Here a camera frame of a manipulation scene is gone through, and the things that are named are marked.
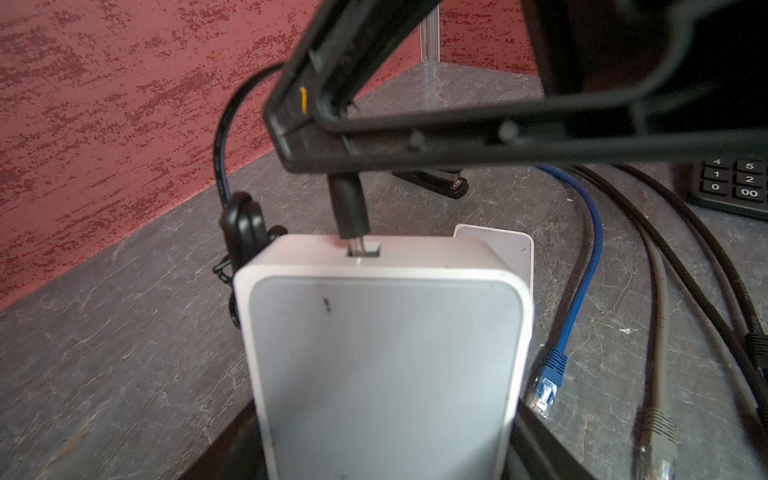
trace white router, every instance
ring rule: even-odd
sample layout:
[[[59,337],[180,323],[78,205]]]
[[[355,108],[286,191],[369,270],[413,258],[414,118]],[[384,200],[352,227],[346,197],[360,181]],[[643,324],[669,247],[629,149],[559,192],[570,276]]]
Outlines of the white router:
[[[366,251],[286,235],[234,277],[270,480],[497,480],[531,278],[471,237]]]

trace number key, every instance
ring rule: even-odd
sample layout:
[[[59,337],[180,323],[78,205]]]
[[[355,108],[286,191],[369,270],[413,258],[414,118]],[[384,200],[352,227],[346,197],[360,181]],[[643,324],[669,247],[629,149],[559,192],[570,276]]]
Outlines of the number key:
[[[736,187],[733,190],[733,195],[736,198],[740,198],[741,200],[749,200],[751,202],[762,203],[764,194],[759,190],[755,190],[754,188]]]
[[[761,175],[765,170],[765,165],[760,160],[739,160],[736,162],[736,169],[739,172]]]
[[[726,184],[721,184],[710,180],[702,180],[701,182],[701,191],[703,191],[705,194],[722,195],[725,197],[730,193],[728,190],[729,189]]]
[[[733,160],[729,158],[710,158],[704,161],[704,165],[707,167],[713,167],[713,168],[726,168],[730,170],[730,168],[733,166]]]
[[[704,172],[702,173],[702,177],[706,178],[707,180],[719,180],[719,181],[728,181],[730,180],[731,173],[726,170],[719,170],[717,168],[712,167],[704,167]]]
[[[755,174],[742,174],[741,172],[736,174],[736,183],[739,185],[746,185],[752,188],[763,188],[764,177]]]

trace keypad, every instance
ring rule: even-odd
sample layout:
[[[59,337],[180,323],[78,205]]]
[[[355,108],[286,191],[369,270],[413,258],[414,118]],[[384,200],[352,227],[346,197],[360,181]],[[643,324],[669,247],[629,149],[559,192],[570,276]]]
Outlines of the keypad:
[[[688,200],[768,220],[768,156],[712,156],[694,165]]]
[[[700,191],[755,204],[768,203],[768,161],[713,157],[701,168]]]

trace red wall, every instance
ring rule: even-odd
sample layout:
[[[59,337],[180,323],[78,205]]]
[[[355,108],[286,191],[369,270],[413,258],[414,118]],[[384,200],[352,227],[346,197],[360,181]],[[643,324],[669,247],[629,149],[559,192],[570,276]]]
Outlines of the red wall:
[[[520,0],[444,0],[440,59],[538,75]]]
[[[0,310],[213,183],[214,128],[319,0],[3,0]],[[368,88],[419,61],[409,37]],[[272,148],[257,108],[231,170]]]

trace marble surface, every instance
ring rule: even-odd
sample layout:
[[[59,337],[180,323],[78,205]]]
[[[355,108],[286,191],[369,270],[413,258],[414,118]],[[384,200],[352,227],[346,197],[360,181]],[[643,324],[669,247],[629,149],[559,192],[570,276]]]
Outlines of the marble surface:
[[[420,64],[371,93],[364,114],[530,98],[535,78]],[[641,168],[667,185],[678,170]],[[657,226],[728,314],[707,257],[655,194],[599,166]],[[387,173],[364,174],[373,233],[450,235],[457,223],[520,230],[535,242],[535,326],[528,369],[562,321],[588,256],[588,213],[576,194],[531,167],[466,170],[449,200]],[[285,174],[268,154],[233,175],[268,222],[329,233],[326,181]],[[630,478],[646,398],[650,266],[639,234],[609,200],[600,268],[568,347],[546,425],[602,480]],[[732,256],[761,317],[768,314],[768,223],[694,208]],[[223,253],[213,188],[0,313],[0,476],[175,478],[250,399],[227,288],[210,269]],[[680,429],[678,478],[768,478],[753,400],[717,334],[670,282],[670,394]]]

